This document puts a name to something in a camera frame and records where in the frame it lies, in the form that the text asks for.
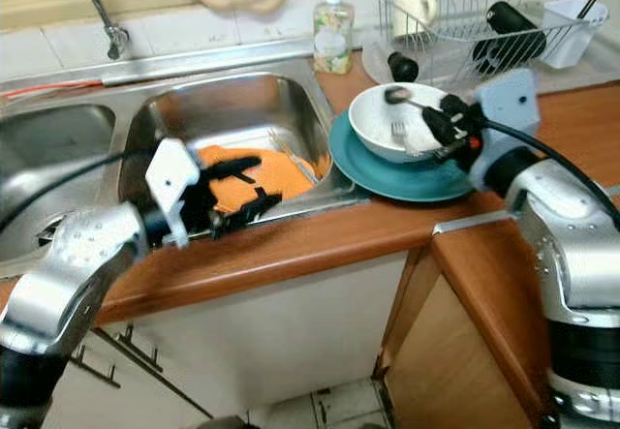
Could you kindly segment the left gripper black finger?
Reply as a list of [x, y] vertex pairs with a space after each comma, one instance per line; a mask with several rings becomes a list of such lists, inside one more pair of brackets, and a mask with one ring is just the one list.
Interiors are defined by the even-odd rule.
[[238, 156], [221, 160], [209, 165], [209, 180], [225, 180], [225, 178], [239, 178], [244, 184], [256, 184], [254, 178], [245, 175], [248, 169], [255, 168], [260, 163], [257, 156]]
[[229, 233], [229, 231], [243, 229], [270, 208], [282, 202], [282, 195], [279, 193], [268, 193], [263, 187], [256, 187], [254, 190], [256, 190], [256, 195], [253, 199], [240, 204], [238, 209], [223, 213], [220, 221], [217, 222], [217, 233]]

